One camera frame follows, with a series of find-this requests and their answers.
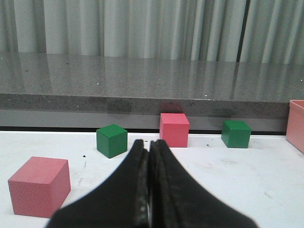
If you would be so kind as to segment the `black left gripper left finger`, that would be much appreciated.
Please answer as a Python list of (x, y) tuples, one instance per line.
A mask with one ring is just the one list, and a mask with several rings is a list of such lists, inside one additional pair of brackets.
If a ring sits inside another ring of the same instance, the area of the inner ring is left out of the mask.
[(146, 228), (148, 152), (135, 140), (123, 162), (96, 189), (58, 210), (50, 228)]

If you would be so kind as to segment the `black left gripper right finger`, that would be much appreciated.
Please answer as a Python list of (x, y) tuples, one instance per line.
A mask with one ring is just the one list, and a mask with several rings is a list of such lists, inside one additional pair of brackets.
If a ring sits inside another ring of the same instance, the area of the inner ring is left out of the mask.
[(199, 185), (164, 140), (150, 144), (149, 207), (153, 228), (257, 227)]

